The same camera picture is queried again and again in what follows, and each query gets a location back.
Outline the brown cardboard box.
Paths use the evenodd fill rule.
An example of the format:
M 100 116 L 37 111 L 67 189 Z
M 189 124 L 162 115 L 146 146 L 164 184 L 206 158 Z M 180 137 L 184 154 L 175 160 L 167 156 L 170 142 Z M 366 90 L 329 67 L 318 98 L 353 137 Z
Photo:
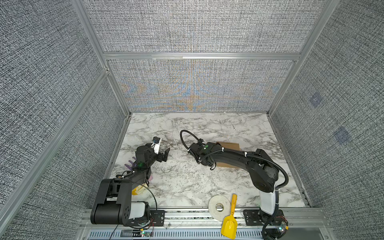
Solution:
M 217 145 L 220 145 L 221 147 L 224 147 L 225 150 L 233 150 L 233 151 L 240 151 L 241 148 L 240 148 L 240 144 L 238 143 L 230 143 L 230 142 L 216 142 Z M 225 153 L 227 154 L 231 154 L 231 155 L 235 155 L 235 153 L 233 152 L 228 152 L 228 151 L 225 151 Z M 239 169 L 239 167 L 237 166 L 234 166 L 233 164 L 228 164 L 228 163 L 223 163 L 223 162 L 218 162 L 217 163 L 217 167 L 220 167 L 220 168 L 232 168 L 232 169 Z

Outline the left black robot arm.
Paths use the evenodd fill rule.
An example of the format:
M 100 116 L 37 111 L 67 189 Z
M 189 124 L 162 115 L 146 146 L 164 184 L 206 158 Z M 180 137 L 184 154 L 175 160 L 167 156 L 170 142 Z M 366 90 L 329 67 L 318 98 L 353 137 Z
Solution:
M 103 179 L 92 207 L 90 220 L 94 225 L 123 225 L 133 229 L 146 228 L 151 224 L 150 205 L 133 202 L 132 192 L 137 187 L 146 188 L 155 162 L 166 162 L 170 148 L 160 153 L 157 144 L 146 144 L 136 150 L 136 161 L 127 174 L 113 179 Z

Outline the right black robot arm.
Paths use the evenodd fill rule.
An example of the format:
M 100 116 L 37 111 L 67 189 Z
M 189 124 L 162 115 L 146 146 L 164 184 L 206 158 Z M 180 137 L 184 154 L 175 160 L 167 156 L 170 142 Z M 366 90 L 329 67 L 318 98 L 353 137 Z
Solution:
M 289 183 L 287 172 L 262 149 L 242 152 L 215 143 L 193 143 L 186 147 L 198 164 L 213 170 L 218 163 L 228 164 L 247 171 L 253 185 L 260 191 L 259 218 L 265 223 L 279 209 L 278 191 Z

